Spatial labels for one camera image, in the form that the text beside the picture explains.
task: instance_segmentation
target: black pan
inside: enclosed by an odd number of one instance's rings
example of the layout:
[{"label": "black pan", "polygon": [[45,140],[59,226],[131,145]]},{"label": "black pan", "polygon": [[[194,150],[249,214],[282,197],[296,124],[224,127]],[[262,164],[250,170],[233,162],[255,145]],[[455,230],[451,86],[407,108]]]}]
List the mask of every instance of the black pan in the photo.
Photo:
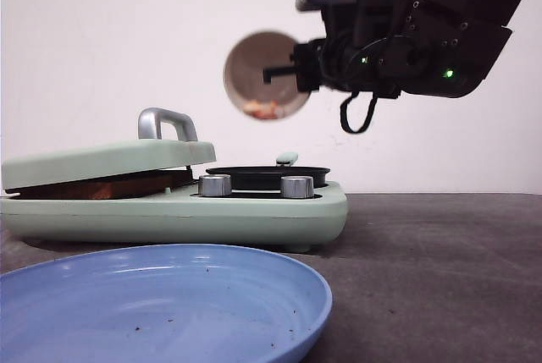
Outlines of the black pan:
[{"label": "black pan", "polygon": [[209,174],[229,174],[233,190],[280,190],[280,178],[288,175],[312,177],[314,188],[325,186],[325,174],[329,168],[321,167],[218,167],[208,168]]}]

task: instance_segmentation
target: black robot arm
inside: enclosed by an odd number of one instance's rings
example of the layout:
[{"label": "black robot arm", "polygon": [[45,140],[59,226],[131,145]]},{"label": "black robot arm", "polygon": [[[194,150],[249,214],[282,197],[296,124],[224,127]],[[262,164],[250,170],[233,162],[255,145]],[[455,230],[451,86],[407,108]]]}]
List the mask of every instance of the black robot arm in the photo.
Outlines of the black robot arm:
[{"label": "black robot arm", "polygon": [[[321,85],[350,92],[341,125],[362,133],[379,98],[473,91],[510,37],[505,26],[520,1],[296,0],[299,11],[321,12],[326,37],[295,45],[292,65],[263,69],[263,79],[296,74],[299,92]],[[361,91],[373,100],[364,125],[352,130],[346,107]]]}]

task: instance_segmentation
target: metal handle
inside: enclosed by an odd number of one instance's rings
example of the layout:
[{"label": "metal handle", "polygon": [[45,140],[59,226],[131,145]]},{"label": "metal handle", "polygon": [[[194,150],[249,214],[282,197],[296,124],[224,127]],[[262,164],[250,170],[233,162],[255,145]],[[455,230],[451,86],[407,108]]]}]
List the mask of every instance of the metal handle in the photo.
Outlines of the metal handle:
[{"label": "metal handle", "polygon": [[161,123],[172,124],[177,131],[177,139],[197,141],[196,127],[190,116],[162,109],[148,107],[139,115],[137,134],[140,139],[162,139]]}]

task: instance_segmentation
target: gray table surface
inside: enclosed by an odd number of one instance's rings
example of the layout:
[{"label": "gray table surface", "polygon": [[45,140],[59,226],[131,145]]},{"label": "gray table surface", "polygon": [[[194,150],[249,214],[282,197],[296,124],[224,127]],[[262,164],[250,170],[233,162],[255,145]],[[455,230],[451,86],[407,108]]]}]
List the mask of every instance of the gray table surface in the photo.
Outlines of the gray table surface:
[{"label": "gray table surface", "polygon": [[[542,361],[542,195],[348,195],[342,235],[305,255],[329,282],[303,363]],[[115,244],[21,241],[2,272]]]}]

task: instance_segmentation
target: blue plate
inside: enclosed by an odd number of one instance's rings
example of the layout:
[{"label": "blue plate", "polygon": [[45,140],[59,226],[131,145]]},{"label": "blue plate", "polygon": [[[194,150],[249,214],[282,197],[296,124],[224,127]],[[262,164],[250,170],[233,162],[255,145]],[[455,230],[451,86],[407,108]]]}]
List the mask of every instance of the blue plate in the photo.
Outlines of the blue plate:
[{"label": "blue plate", "polygon": [[100,251],[0,284],[2,363],[297,362],[332,303],[312,268],[227,245]]}]

